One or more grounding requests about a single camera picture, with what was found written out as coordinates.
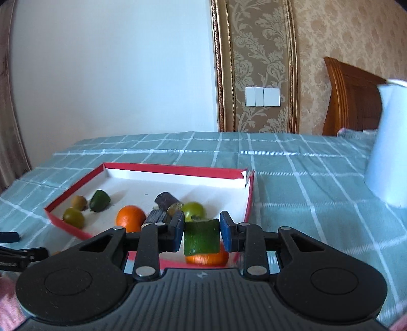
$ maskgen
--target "light switch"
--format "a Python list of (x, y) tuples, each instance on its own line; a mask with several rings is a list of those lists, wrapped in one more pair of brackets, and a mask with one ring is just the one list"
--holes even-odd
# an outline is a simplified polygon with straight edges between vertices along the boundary
[(246, 107), (256, 106), (255, 87), (246, 87)]
[(274, 87), (264, 88), (264, 107), (279, 107), (280, 106), (280, 89)]
[(256, 107), (263, 107), (263, 87), (255, 87), (254, 96), (256, 98)]

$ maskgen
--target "orange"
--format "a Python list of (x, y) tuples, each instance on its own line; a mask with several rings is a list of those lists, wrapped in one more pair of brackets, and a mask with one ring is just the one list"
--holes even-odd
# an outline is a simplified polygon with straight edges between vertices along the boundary
[(146, 214), (139, 207), (125, 206), (117, 213), (116, 225), (125, 227), (127, 232), (137, 232), (145, 220)]
[(225, 251), (223, 243), (221, 243), (221, 250), (219, 251), (219, 253), (196, 254), (185, 257), (185, 261), (187, 263), (222, 267), (227, 264), (228, 260), (229, 253)]

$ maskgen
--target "brown wooden furniture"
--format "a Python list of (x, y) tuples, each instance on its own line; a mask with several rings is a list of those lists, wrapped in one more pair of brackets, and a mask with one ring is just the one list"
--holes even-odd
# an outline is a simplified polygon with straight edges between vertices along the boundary
[(340, 128), (377, 129), (382, 111), (377, 85), (386, 80), (332, 57), (324, 60), (332, 92), (322, 134), (336, 136)]

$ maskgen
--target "checkered tablecloth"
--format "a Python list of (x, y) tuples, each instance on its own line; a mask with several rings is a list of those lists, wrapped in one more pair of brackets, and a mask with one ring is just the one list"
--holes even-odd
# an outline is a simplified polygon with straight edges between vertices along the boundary
[[(102, 162), (255, 170), (251, 222), (266, 231), (292, 226), (377, 268), (388, 296), (379, 320), (407, 307), (407, 210), (380, 202), (363, 183), (372, 139), (183, 132), (83, 140), (54, 154), (0, 196), (0, 231), (51, 252), (78, 242), (50, 224), (43, 207)], [(276, 258), (269, 255), (272, 272)]]

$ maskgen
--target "brown curtain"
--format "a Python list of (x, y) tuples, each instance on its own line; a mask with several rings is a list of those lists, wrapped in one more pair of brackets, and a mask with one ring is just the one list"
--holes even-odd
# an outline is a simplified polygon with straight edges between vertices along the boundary
[(0, 192), (30, 169), (10, 93), (8, 55), (14, 2), (7, 0), (0, 6)]

